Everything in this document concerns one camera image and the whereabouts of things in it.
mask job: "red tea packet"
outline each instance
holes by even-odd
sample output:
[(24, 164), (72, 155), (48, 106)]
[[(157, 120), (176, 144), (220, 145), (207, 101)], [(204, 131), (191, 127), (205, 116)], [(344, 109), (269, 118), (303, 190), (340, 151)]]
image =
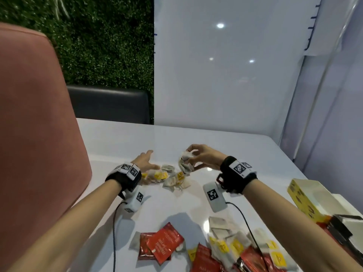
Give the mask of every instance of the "red tea packet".
[(269, 269), (267, 271), (262, 256), (252, 246), (243, 251), (241, 258), (251, 272), (286, 272), (286, 270), (276, 268), (273, 265), (270, 255), (264, 254), (264, 259)]
[(155, 234), (155, 232), (140, 234), (140, 250), (139, 256), (137, 258), (138, 260), (156, 260), (154, 254), (146, 245), (146, 241), (151, 238), (153, 234)]
[(212, 258), (212, 251), (200, 243), (197, 247), (195, 260), (190, 272), (221, 272), (224, 271), (223, 265)]
[(163, 228), (146, 241), (146, 245), (154, 254), (159, 265), (175, 251), (184, 238), (168, 222)]

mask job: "table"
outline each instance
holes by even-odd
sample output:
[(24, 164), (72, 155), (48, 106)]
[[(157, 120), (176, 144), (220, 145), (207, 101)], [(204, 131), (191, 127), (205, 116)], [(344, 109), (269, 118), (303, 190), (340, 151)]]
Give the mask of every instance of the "table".
[[(287, 193), (292, 178), (305, 178), (280, 148), (267, 136), (162, 127), (78, 118), (79, 128), (88, 151), (93, 176), (80, 199), (100, 186), (106, 175), (123, 161), (134, 159), (141, 152), (154, 150), (151, 162), (170, 164), (178, 168), (182, 151), (189, 145), (207, 144), (239, 160), (247, 161), (258, 172), (258, 178), (293, 202)], [(156, 261), (137, 261), (138, 252), (129, 250), (129, 243), (135, 231), (156, 232), (167, 222), (183, 235), (188, 248), (198, 242), (206, 243), (208, 217), (210, 215), (233, 220), (247, 229), (242, 216), (233, 206), (213, 213), (202, 186), (214, 181), (215, 170), (206, 168), (193, 172), (192, 186), (183, 192), (171, 191), (160, 185), (147, 186), (146, 201), (135, 214), (120, 210), (116, 215), (116, 271), (189, 271), (189, 259), (183, 254), (172, 256), (172, 261), (159, 266)], [(263, 228), (257, 213), (241, 195), (224, 193), (226, 201), (238, 205), (252, 229)], [(110, 272), (113, 266), (112, 215), (120, 203), (117, 197), (88, 239), (72, 264), (71, 272)]]

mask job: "black leather chair backrest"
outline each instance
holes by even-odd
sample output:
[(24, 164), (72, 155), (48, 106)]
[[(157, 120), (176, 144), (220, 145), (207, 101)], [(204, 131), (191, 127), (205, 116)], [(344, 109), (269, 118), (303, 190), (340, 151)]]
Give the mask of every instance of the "black leather chair backrest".
[(145, 91), (67, 85), (76, 117), (149, 124)]

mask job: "green plant wall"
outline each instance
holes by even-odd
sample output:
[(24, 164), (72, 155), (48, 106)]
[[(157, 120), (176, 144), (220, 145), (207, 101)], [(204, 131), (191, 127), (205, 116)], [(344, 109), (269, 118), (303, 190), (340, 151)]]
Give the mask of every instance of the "green plant wall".
[(153, 0), (62, 1), (69, 18), (60, 0), (0, 0), (0, 21), (46, 34), (67, 84), (147, 91), (153, 120)]

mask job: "wrist strap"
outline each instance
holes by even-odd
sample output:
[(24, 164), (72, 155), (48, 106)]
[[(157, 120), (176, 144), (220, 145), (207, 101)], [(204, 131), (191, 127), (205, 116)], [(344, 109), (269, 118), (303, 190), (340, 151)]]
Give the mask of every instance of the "wrist strap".
[(244, 188), (257, 178), (256, 172), (247, 162), (239, 162), (233, 156), (226, 157), (221, 164), (221, 174), (217, 182), (227, 192), (242, 193)]
[(132, 192), (134, 188), (137, 186), (139, 181), (141, 180), (141, 171), (138, 166), (136, 166), (133, 163), (125, 162), (124, 164), (121, 164), (117, 166), (115, 169), (113, 169), (108, 176), (106, 177), (106, 180), (114, 179), (118, 183), (120, 183), (122, 190), (118, 194), (122, 199), (125, 199), (125, 196), (123, 195), (123, 191), (126, 189)]

